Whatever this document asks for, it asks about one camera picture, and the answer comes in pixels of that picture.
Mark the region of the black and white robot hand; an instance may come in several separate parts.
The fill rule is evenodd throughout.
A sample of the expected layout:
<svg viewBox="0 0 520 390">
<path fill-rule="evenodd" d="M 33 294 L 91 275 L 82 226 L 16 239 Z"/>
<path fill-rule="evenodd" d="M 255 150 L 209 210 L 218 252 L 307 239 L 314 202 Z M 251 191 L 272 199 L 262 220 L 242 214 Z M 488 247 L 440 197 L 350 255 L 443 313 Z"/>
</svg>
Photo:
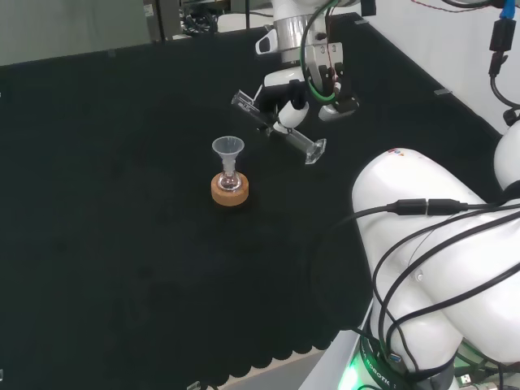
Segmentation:
<svg viewBox="0 0 520 390">
<path fill-rule="evenodd" d="M 273 130 L 288 134 L 297 128 L 310 108 L 302 70 L 290 67 L 266 75 L 255 94 L 255 104 Z"/>
</svg>

